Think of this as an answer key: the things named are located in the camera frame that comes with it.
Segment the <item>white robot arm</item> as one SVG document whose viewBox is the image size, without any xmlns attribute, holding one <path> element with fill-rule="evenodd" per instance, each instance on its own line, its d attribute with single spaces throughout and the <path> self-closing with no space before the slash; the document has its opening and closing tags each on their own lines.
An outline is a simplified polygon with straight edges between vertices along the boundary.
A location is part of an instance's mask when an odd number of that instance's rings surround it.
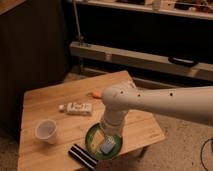
<svg viewBox="0 0 213 171">
<path fill-rule="evenodd" d="M 103 90 L 100 126 L 106 135 L 120 135 L 131 109 L 213 126 L 213 86 L 140 90 L 131 81 Z"/>
</svg>

